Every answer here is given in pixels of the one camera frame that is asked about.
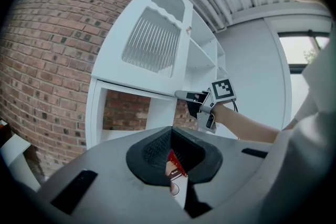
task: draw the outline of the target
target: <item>white sleeve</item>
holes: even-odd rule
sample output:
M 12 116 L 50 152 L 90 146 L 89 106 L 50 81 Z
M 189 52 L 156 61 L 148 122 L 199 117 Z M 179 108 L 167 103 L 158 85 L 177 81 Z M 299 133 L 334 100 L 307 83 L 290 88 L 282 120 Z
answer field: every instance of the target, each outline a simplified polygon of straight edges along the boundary
M 302 106 L 300 107 L 299 111 L 295 115 L 295 119 L 297 121 L 301 121 L 302 119 L 314 115 L 318 112 L 318 108 L 314 102 L 314 99 L 310 92 L 308 92 L 308 95 L 306 99 L 304 100 Z

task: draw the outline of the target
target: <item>cable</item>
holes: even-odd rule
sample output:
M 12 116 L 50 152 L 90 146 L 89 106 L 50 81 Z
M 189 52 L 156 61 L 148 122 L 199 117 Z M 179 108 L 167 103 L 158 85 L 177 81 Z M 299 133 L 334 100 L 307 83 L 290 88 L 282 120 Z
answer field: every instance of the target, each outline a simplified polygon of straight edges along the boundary
M 239 113 L 239 112 L 238 112 L 238 107 L 236 106 L 236 102 L 235 102 L 234 100 L 232 100 L 232 104 L 233 104 L 233 107 L 234 107 L 235 111 L 236 111 L 237 113 Z

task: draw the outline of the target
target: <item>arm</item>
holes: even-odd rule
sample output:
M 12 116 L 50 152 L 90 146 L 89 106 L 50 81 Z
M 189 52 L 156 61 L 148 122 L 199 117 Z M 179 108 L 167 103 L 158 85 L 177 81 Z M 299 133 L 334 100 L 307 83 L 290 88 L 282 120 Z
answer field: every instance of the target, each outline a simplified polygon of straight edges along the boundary
M 280 130 L 250 120 L 249 118 L 217 104 L 213 111 L 215 121 L 226 126 L 241 140 L 273 143 Z

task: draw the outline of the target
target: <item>tree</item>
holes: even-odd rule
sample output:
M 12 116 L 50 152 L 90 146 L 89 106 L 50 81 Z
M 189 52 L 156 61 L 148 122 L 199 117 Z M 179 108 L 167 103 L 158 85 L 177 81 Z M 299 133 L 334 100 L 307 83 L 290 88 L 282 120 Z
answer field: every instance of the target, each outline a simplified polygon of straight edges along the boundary
M 310 49 L 309 51 L 304 51 L 303 55 L 305 56 L 304 58 L 307 61 L 307 63 L 312 63 L 316 58 L 316 52 L 314 51 L 314 49 Z

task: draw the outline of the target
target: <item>black slot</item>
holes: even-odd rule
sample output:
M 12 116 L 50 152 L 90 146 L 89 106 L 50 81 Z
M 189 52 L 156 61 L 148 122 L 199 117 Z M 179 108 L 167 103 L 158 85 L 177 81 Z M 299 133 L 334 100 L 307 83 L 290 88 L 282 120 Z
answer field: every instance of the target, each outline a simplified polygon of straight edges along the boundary
M 251 155 L 251 156 L 255 156 L 255 157 L 259 157 L 259 158 L 266 158 L 268 152 L 265 151 L 259 151 L 259 150 L 253 150 L 252 148 L 245 148 L 243 149 L 241 152 Z
M 206 127 L 208 128 L 208 129 L 211 129 L 211 126 L 212 126 L 212 123 L 214 122 L 214 116 L 212 115 L 212 114 L 210 114 L 210 116 L 209 116 L 209 119 L 208 119 L 208 121 L 207 121 L 207 123 L 206 123 Z
M 169 187 L 170 179 L 164 172 L 171 150 L 191 184 L 209 182 L 222 165 L 222 154 L 214 145 L 174 127 L 166 127 L 133 144 L 126 153 L 126 163 L 145 184 Z
M 71 214 L 96 176 L 97 173 L 93 171 L 81 171 L 51 204 L 64 213 Z

